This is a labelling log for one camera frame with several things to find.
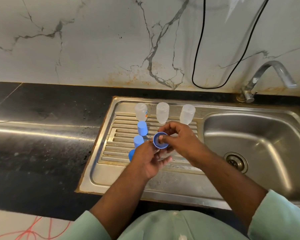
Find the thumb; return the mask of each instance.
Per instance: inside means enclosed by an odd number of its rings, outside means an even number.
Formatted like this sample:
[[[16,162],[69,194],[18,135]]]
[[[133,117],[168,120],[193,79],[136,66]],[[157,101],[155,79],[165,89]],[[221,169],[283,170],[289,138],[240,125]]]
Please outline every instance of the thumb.
[[[168,135],[161,135],[158,138],[160,143],[168,143],[169,145],[173,146],[176,138]]]

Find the shirt sleeve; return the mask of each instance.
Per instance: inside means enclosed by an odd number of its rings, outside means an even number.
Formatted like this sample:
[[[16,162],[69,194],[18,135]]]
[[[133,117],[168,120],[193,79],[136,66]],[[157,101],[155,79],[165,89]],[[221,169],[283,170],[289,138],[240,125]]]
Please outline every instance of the shirt sleeve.
[[[300,239],[300,208],[270,190],[252,217],[248,236],[252,240]]]
[[[89,211],[85,211],[58,240],[111,240],[99,220]]]

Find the person's left hand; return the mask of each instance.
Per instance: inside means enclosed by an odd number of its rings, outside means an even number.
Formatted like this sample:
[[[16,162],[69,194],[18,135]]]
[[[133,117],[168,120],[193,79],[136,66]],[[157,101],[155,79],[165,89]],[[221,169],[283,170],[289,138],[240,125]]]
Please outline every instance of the person's left hand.
[[[159,169],[167,165],[172,160],[171,156],[166,157],[163,160],[159,159],[167,152],[166,149],[161,149],[157,152],[157,148],[152,143],[152,140],[145,141],[136,148],[132,157],[131,166],[134,166],[136,170],[140,170],[144,174],[147,180],[156,176]]]

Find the light green shirt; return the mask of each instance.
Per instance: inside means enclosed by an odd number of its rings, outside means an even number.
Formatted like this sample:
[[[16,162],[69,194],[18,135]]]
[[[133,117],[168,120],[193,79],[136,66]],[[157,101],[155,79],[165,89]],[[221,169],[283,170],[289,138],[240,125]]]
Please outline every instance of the light green shirt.
[[[248,230],[252,240],[300,239],[300,208],[270,190],[252,218]],[[60,239],[111,240],[101,223],[84,212]],[[120,240],[247,240],[227,224],[200,212],[158,210],[136,219]]]

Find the person's right arm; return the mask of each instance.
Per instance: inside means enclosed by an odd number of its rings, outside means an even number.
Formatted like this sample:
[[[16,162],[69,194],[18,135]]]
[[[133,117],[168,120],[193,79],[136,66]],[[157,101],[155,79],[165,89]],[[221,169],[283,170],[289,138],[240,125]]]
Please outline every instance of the person's right arm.
[[[177,137],[163,136],[159,140],[168,143],[206,174],[246,225],[250,239],[300,239],[300,208],[276,192],[268,192],[229,165],[200,142],[189,126],[171,121],[158,131],[168,135],[178,133]]]

